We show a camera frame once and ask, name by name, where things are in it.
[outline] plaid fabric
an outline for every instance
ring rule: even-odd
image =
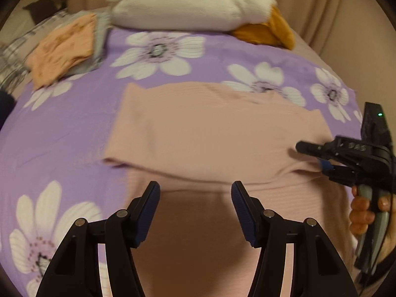
[[[41,21],[33,29],[29,30],[22,37],[15,39],[9,45],[0,46],[0,88],[5,89],[8,93],[12,93],[28,73],[28,70],[23,65],[28,55],[24,59],[20,59],[18,55],[19,48],[30,37],[36,35],[40,29],[65,17],[67,14],[66,10],[61,10],[52,17]]]

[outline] human hand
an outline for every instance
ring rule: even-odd
[[[368,199],[358,196],[358,189],[356,186],[352,187],[352,195],[354,199],[351,203],[352,211],[349,214],[351,225],[349,230],[355,237],[359,237],[366,233],[369,224],[373,223],[375,219],[374,212],[368,210],[370,202]],[[391,208],[391,196],[383,196],[378,200],[378,207],[381,211],[389,212]],[[396,247],[396,195],[393,195],[392,213],[390,215],[391,223],[387,233],[385,234],[384,243],[378,255],[377,262],[384,260]]]

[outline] dark object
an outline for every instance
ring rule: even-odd
[[[359,195],[370,201],[375,221],[359,239],[355,267],[371,276],[375,273],[378,254],[389,226],[389,213],[381,212],[377,202],[381,196],[395,193],[393,144],[381,105],[366,103],[360,133],[362,140],[336,136],[334,141],[324,145],[298,142],[296,150],[344,164],[326,168],[322,173],[334,182],[357,185]]]
[[[13,96],[7,94],[4,90],[0,89],[0,130],[3,127],[5,120],[11,114],[15,107],[15,99]]]
[[[59,11],[52,0],[38,0],[23,8],[30,12],[35,25],[38,25],[41,21],[53,16]]]
[[[261,248],[248,297],[280,296],[286,244],[294,244],[291,297],[358,296],[343,261],[316,220],[284,220],[264,210],[240,181],[232,185],[231,198],[245,239]]]
[[[160,186],[151,181],[144,194],[106,220],[77,219],[59,245],[36,297],[102,297],[98,244],[106,244],[113,297],[144,297],[130,248],[146,239],[160,200]]]

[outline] gray folded cloth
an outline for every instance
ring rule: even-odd
[[[87,60],[70,68],[69,71],[65,74],[65,77],[76,74],[85,74],[86,72],[95,70],[100,67],[100,65],[106,58],[106,41],[110,29],[110,14],[108,12],[80,11],[74,14],[62,26],[68,25],[69,23],[72,23],[79,17],[82,17],[88,13],[95,13],[97,17],[95,28],[94,53]]]

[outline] pink fabric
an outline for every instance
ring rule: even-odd
[[[274,92],[210,83],[128,85],[104,157],[132,166],[125,204],[150,180],[161,185],[148,238],[133,252],[146,295],[248,295],[259,249],[244,240],[231,202],[231,183],[239,179],[284,218],[318,220],[350,266],[346,192],[294,150],[301,139],[330,138],[319,111]],[[282,297],[290,295],[292,250]]]

